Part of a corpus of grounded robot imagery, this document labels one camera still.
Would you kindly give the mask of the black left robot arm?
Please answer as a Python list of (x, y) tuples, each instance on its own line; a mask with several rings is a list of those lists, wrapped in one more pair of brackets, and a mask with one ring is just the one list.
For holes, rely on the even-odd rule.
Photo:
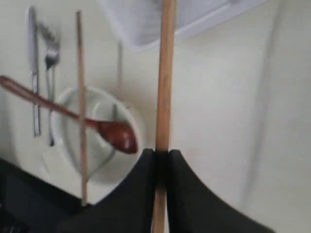
[(65, 221), (85, 210), (80, 199), (0, 161), (0, 231), (2, 233), (96, 233), (88, 225)]

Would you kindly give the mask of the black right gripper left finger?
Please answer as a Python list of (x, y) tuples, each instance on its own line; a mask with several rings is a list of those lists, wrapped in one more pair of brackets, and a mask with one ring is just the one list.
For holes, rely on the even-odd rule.
[(122, 182), (100, 202), (61, 221), (57, 233), (149, 233), (156, 185), (156, 155), (144, 149)]

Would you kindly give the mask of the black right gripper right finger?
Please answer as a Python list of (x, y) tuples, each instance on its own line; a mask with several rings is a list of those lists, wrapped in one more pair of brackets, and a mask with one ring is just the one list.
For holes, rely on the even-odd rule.
[(171, 233), (272, 233), (215, 195), (194, 173), (182, 153), (167, 157), (167, 208)]

